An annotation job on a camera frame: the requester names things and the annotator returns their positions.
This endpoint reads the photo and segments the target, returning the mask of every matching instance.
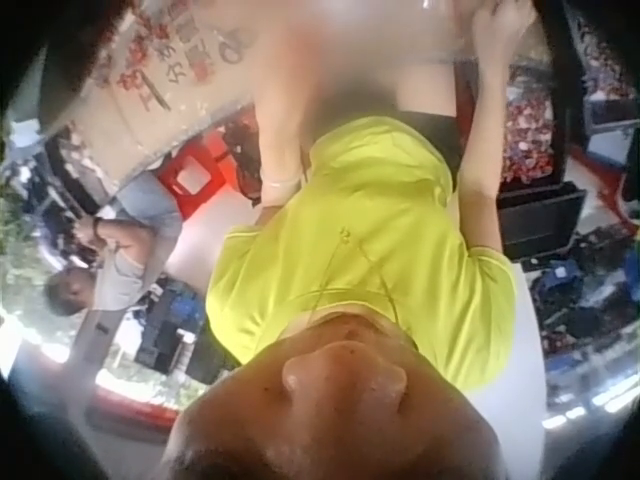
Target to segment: red plastic stool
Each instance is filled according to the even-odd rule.
[[[183,183],[189,175],[192,180],[194,177],[208,177],[208,180],[198,178],[204,183],[196,182],[194,191],[193,185]],[[184,220],[191,217],[225,184],[215,158],[199,140],[185,145],[158,174],[158,179],[176,199]]]

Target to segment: yellow shirt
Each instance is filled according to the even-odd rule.
[[[361,304],[397,323],[453,385],[487,384],[511,351],[510,262],[468,249],[446,205],[451,174],[410,127],[362,119],[323,137],[310,182],[261,230],[226,238],[207,295],[241,363],[300,314]]]

